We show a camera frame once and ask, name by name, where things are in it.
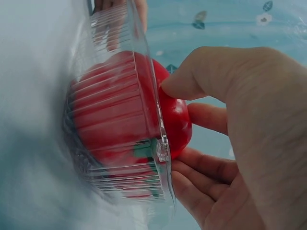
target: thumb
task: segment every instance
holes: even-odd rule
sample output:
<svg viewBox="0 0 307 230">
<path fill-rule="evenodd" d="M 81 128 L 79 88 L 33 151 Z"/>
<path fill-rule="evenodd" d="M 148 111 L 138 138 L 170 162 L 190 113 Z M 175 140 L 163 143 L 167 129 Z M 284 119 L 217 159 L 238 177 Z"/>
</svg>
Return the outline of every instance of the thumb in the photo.
<svg viewBox="0 0 307 230">
<path fill-rule="evenodd" d="M 148 11 L 147 2 L 146 0 L 135 0 L 134 3 L 139 13 L 139 18 L 143 26 L 143 30 L 144 32 L 146 32 L 147 30 L 147 11 Z"/>
<path fill-rule="evenodd" d="M 240 87 L 240 79 L 257 76 L 262 67 L 277 63 L 277 53 L 280 55 L 265 47 L 199 47 L 163 82 L 162 88 L 174 98 L 194 100 L 210 95 L 225 102 L 228 93 Z"/>
</svg>

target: plastic lid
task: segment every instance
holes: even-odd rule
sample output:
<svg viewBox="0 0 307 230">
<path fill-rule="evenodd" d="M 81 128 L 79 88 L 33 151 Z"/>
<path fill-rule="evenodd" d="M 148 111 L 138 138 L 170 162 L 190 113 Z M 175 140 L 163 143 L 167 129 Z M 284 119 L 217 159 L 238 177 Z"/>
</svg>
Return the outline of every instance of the plastic lid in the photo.
<svg viewBox="0 0 307 230">
<path fill-rule="evenodd" d="M 81 38 L 63 122 L 74 165 L 110 203 L 140 204 L 149 219 L 169 220 L 168 141 L 132 1 L 95 13 Z"/>
</svg>

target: hand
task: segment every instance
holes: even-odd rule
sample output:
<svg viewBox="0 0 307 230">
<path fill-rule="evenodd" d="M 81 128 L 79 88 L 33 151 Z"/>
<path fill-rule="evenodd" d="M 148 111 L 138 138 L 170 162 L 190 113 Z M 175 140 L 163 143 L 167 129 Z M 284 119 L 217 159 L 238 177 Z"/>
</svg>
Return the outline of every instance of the hand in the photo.
<svg viewBox="0 0 307 230">
<path fill-rule="evenodd" d="M 235 161 L 186 148 L 172 162 L 172 182 L 201 229 L 265 229 Z"/>
<path fill-rule="evenodd" d="M 306 229 L 306 68 L 269 48 L 201 47 L 183 61 L 162 87 L 172 97 L 192 100 L 210 95 L 226 103 L 227 109 L 190 104 L 190 116 L 197 125 L 229 135 L 244 183 L 237 174 L 233 180 L 223 182 L 225 185 L 221 186 L 230 188 L 219 197 L 212 197 L 213 189 L 211 193 L 202 192 L 201 196 L 200 192 L 196 193 L 201 185 L 196 186 L 195 181 L 176 167 L 178 163 L 174 164 L 177 171 L 186 175 L 173 173 L 175 194 L 200 224 L 210 224 L 206 223 L 206 217 L 212 221 L 225 216 L 214 215 L 218 213 L 215 207 L 223 200 L 227 202 L 228 190 L 237 191 L 234 196 L 240 197 L 238 194 L 245 193 L 247 188 L 267 229 Z M 182 164 L 189 165 L 183 160 L 185 155 L 187 153 L 183 152 Z M 192 164 L 189 167 L 200 171 Z M 200 176 L 204 178 L 204 175 L 214 177 L 212 171 L 203 169 Z M 179 195 L 180 188 L 191 187 L 191 184 L 194 184 L 195 196 L 209 195 L 215 201 L 215 204 L 211 201 L 212 209 L 204 217 L 201 212 L 208 209 L 201 210 L 201 207 L 205 206 L 205 201 L 200 198 L 198 202 L 202 205 L 192 211 L 189 195 Z M 232 202 L 233 207 L 239 207 L 242 200 Z M 252 205 L 242 208 L 244 212 L 233 212 L 233 223 L 235 218 L 251 219 Z"/>
<path fill-rule="evenodd" d="M 95 0 L 95 8 L 94 13 L 109 10 L 113 7 L 119 7 L 124 4 L 126 0 Z M 147 30 L 147 2 L 146 0 L 135 0 L 135 5 L 139 14 L 139 18 L 141 24 L 143 26 L 144 33 Z M 120 30 L 125 21 L 124 14 L 121 11 L 117 12 L 117 18 L 114 15 L 108 14 L 106 12 L 106 16 L 102 15 L 99 19 L 103 19 L 106 23 L 100 23 L 98 27 L 96 27 L 96 39 L 95 42 L 100 42 L 103 40 L 103 36 L 108 31 L 108 37 L 106 41 L 106 46 L 108 50 L 114 50 L 118 47 L 118 40 L 120 35 Z"/>
</svg>

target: clear plastic container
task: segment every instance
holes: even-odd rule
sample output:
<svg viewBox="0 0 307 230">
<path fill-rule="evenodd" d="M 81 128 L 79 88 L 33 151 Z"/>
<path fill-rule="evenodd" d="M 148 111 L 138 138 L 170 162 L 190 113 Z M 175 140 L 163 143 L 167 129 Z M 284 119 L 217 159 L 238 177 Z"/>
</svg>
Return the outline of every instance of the clear plastic container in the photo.
<svg viewBox="0 0 307 230">
<path fill-rule="evenodd" d="M 148 46 L 132 1 L 91 16 L 67 93 L 63 130 L 76 170 L 110 203 L 175 210 L 170 152 Z"/>
</svg>

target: finger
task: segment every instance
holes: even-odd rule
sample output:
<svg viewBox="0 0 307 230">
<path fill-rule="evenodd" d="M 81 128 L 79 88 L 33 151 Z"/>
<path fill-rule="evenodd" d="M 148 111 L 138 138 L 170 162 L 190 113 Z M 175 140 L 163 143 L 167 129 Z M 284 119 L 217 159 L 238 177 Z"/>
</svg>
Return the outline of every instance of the finger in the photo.
<svg viewBox="0 0 307 230">
<path fill-rule="evenodd" d="M 172 171 L 184 175 L 198 190 L 210 196 L 214 201 L 217 201 L 229 187 L 229 185 L 213 180 L 178 160 L 172 162 Z"/>
<path fill-rule="evenodd" d="M 102 1 L 102 10 L 107 10 L 112 7 L 112 1 L 111 0 L 103 0 Z"/>
<path fill-rule="evenodd" d="M 95 3 L 94 13 L 102 11 L 103 0 L 95 0 L 94 3 Z"/>
<path fill-rule="evenodd" d="M 214 201 L 199 191 L 192 182 L 179 172 L 172 171 L 172 184 L 176 198 L 195 218 L 200 226 L 210 213 Z"/>
<path fill-rule="evenodd" d="M 125 14 L 121 11 L 121 8 L 118 8 L 118 16 L 117 18 L 114 18 L 112 15 L 112 20 L 110 24 L 110 29 L 108 32 L 107 40 L 106 40 L 106 46 L 109 51 L 115 50 L 119 46 L 119 37 L 121 33 L 121 28 L 125 21 Z"/>
<path fill-rule="evenodd" d="M 191 103 L 188 105 L 188 110 L 192 123 L 228 135 L 225 108 L 203 103 Z"/>
<path fill-rule="evenodd" d="M 276 59 L 275 53 L 262 47 L 199 47 L 163 82 L 162 88 L 175 98 L 193 100 L 208 94 L 225 102 L 227 95 L 239 87 L 240 79 L 258 76 L 263 65 L 272 57 Z"/>
<path fill-rule="evenodd" d="M 146 0 L 135 0 L 135 6 L 139 13 L 139 18 L 143 26 L 144 32 L 147 30 L 147 11 L 148 5 Z"/>
<path fill-rule="evenodd" d="M 231 184 L 239 172 L 236 161 L 208 156 L 191 148 L 185 148 L 177 159 L 196 171 L 226 184 Z"/>
<path fill-rule="evenodd" d="M 94 35 L 94 42 L 96 44 L 100 43 L 103 40 L 103 37 L 106 34 L 107 31 L 107 22 L 105 21 L 105 17 L 102 17 L 100 14 L 97 16 L 97 23 L 94 26 L 95 29 L 95 35 Z"/>
<path fill-rule="evenodd" d="M 122 5 L 126 2 L 126 0 L 114 0 L 113 1 L 113 6 L 119 6 Z"/>
</svg>

